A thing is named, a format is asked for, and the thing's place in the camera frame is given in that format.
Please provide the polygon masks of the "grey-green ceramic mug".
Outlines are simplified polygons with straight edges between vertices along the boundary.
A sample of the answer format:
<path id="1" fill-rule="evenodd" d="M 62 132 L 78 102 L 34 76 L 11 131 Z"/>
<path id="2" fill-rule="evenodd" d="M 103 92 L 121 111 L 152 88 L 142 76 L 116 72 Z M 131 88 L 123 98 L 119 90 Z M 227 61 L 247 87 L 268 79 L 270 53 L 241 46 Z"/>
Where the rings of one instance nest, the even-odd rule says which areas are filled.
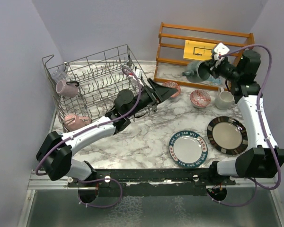
<path id="1" fill-rule="evenodd" d="M 189 82 L 201 83 L 209 79 L 211 72 L 204 61 L 192 61 L 182 72 L 182 76 L 186 77 Z"/>

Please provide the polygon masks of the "white speckled mug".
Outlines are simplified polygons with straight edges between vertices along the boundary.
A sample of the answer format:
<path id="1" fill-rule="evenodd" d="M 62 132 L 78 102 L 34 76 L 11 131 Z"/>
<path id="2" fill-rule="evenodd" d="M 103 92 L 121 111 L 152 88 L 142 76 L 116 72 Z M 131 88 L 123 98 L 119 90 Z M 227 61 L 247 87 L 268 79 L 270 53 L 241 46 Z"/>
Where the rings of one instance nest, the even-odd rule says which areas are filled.
<path id="1" fill-rule="evenodd" d="M 219 87 L 214 101 L 215 106 L 220 110 L 227 110 L 232 106 L 233 103 L 234 96 L 231 94 L 231 92 Z"/>

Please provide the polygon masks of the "purple glass mug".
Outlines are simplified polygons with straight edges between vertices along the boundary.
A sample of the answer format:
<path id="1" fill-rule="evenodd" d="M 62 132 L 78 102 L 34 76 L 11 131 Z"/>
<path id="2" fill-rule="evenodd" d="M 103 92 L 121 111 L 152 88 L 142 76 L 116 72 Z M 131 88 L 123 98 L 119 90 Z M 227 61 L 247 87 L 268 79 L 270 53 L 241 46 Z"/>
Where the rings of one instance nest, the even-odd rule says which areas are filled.
<path id="1" fill-rule="evenodd" d="M 64 79 L 59 80 L 56 84 L 56 93 L 61 96 L 74 98 L 79 91 L 79 82 L 77 81 L 66 81 Z"/>

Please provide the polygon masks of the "pink mug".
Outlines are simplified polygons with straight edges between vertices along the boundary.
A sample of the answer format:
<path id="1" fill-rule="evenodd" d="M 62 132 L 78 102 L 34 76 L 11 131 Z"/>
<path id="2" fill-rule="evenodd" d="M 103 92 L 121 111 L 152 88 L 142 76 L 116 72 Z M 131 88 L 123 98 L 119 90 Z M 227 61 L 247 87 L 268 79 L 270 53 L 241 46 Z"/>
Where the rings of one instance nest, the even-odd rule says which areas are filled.
<path id="1" fill-rule="evenodd" d="M 64 117 L 63 124 L 69 131 L 75 131 L 92 123 L 92 120 L 87 116 L 78 116 L 68 114 Z"/>

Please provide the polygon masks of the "clear octagonal glass tumbler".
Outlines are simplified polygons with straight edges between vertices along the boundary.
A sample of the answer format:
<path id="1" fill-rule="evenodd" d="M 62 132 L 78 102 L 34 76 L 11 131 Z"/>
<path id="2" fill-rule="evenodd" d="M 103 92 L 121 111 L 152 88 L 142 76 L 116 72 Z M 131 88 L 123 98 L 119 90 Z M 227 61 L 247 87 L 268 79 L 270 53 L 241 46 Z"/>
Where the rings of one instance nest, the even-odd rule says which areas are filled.
<path id="1" fill-rule="evenodd" d="M 69 80 L 69 75 L 61 69 L 57 69 L 52 73 L 52 79 L 58 83 L 60 80 Z"/>

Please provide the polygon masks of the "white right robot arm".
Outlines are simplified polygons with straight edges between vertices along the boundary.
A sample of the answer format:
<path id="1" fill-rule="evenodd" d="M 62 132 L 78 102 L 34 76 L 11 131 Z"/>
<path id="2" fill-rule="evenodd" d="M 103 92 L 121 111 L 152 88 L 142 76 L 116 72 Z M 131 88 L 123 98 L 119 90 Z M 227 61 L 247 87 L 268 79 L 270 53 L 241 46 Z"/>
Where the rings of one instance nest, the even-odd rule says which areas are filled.
<path id="1" fill-rule="evenodd" d="M 230 54 L 225 47 L 215 47 L 212 58 L 204 62 L 207 71 L 215 78 L 222 76 L 231 82 L 231 94 L 239 106 L 245 122 L 242 138 L 248 144 L 241 143 L 236 149 L 226 149 L 212 144 L 223 153 L 237 154 L 237 158 L 228 161 L 215 161 L 210 165 L 208 180 L 211 184 L 219 185 L 225 176 L 240 178 L 273 178 L 281 177 L 281 166 L 284 163 L 284 149 L 270 134 L 270 128 L 263 108 L 263 88 L 254 81 L 261 64 L 261 56 L 250 46 L 241 48 L 243 55 L 234 66 L 228 62 Z"/>

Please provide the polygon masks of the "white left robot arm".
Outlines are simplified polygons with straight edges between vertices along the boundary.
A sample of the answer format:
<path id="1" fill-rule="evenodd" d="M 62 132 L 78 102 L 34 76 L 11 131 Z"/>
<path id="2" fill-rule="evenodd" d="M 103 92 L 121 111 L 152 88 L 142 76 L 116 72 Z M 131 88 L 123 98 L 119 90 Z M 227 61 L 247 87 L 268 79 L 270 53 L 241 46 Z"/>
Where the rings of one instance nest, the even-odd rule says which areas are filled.
<path id="1" fill-rule="evenodd" d="M 95 181 L 95 169 L 87 161 L 74 160 L 73 155 L 98 140 L 123 131 L 131 123 L 130 116 L 177 93 L 175 88 L 159 85 L 152 79 L 147 81 L 150 85 L 139 85 L 137 95 L 128 89 L 121 90 L 112 109 L 97 121 L 68 133 L 49 133 L 36 155 L 39 162 L 36 174 L 39 175 L 38 170 L 42 167 L 52 181 L 68 176 L 78 179 L 86 187 L 91 186 Z"/>

